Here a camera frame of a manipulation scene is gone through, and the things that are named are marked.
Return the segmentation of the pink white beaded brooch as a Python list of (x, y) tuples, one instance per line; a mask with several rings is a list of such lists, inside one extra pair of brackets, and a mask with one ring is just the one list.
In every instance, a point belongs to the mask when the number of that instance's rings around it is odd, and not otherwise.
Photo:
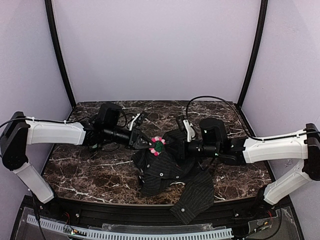
[(149, 151), (154, 156), (159, 156), (165, 149), (166, 140), (162, 138), (161, 136), (155, 136), (151, 139), (151, 141), (154, 143), (154, 147), (150, 147)]

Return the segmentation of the black pinstriped garment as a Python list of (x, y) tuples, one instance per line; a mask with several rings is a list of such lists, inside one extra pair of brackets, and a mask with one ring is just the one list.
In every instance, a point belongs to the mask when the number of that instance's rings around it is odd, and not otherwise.
[(134, 153), (131, 160), (142, 173), (140, 192), (144, 197), (157, 195), (172, 183), (186, 184), (179, 201), (170, 208), (183, 224), (189, 224), (213, 205), (213, 178), (208, 170), (200, 167), (198, 157), (178, 160), (167, 149), (159, 156), (154, 156), (149, 149), (142, 149)]

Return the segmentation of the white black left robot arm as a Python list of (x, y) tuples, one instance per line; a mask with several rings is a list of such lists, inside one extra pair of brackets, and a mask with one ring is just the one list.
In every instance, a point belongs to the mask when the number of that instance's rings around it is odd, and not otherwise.
[(27, 117), (15, 112), (3, 123), (0, 136), (0, 157), (5, 168), (12, 171), (43, 204), (54, 199), (50, 185), (29, 162), (28, 145), (69, 144), (98, 146), (107, 142), (120, 144), (132, 150), (155, 148), (156, 143), (140, 129), (125, 129), (118, 125), (122, 108), (112, 102), (103, 103), (89, 120), (55, 121)]

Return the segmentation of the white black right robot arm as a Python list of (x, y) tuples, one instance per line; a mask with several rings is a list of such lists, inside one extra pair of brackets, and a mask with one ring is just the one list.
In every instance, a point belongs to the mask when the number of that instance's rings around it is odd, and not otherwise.
[(262, 187), (258, 206), (273, 206), (301, 186), (320, 179), (320, 132), (313, 123), (289, 134), (271, 137), (228, 138), (222, 120), (208, 117), (199, 122), (201, 139), (196, 139), (193, 126), (182, 121), (184, 136), (168, 132), (165, 149), (179, 160), (188, 157), (218, 158), (229, 166), (256, 162), (297, 159), (297, 164), (275, 182)]

